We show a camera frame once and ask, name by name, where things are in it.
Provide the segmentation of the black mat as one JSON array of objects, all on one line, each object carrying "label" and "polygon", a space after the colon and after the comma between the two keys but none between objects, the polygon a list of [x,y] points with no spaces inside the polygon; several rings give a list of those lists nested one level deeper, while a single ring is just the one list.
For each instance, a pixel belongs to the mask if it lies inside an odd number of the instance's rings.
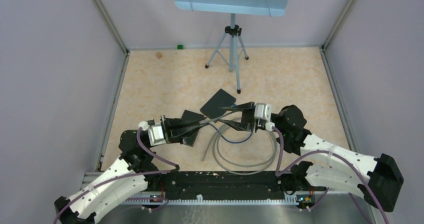
[{"label": "black mat", "polygon": [[189,124],[188,127],[184,128],[184,131],[186,131],[186,133],[184,133],[181,138],[182,144],[189,147],[193,147],[200,130],[199,122],[205,120],[206,117],[201,113],[193,112],[186,109],[184,110],[181,119],[183,121],[187,121]]}]

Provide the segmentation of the black network switch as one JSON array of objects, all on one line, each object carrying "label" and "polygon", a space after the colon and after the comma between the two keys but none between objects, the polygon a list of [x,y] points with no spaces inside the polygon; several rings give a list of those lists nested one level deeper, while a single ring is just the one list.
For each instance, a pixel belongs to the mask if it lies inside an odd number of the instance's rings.
[{"label": "black network switch", "polygon": [[222,116],[227,108],[236,103],[236,98],[220,88],[201,108],[200,112],[209,119]]}]

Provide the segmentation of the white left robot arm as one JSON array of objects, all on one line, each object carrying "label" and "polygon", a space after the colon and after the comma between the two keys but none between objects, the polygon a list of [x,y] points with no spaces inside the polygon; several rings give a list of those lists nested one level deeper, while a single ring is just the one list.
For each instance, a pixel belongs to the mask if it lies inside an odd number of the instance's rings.
[{"label": "white left robot arm", "polygon": [[180,166],[151,150],[154,146],[189,143],[189,138],[208,125],[206,117],[141,121],[136,130],[124,131],[121,154],[86,187],[54,202],[58,224],[98,224],[111,210],[133,195],[160,186],[160,177],[178,173]]}]

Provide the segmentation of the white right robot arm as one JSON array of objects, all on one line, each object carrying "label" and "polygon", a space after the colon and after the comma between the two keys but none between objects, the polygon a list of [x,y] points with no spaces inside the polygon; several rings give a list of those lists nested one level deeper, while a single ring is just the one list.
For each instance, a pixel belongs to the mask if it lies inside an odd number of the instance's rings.
[{"label": "white right robot arm", "polygon": [[320,138],[305,128],[307,120],[294,104],[279,113],[273,113],[270,104],[254,102],[225,107],[224,111],[242,114],[240,122],[223,121],[237,131],[266,130],[278,134],[277,177],[284,173],[284,153],[299,156],[288,166],[297,189],[330,188],[356,195],[384,212],[394,211],[404,178],[390,155],[361,154]]}]

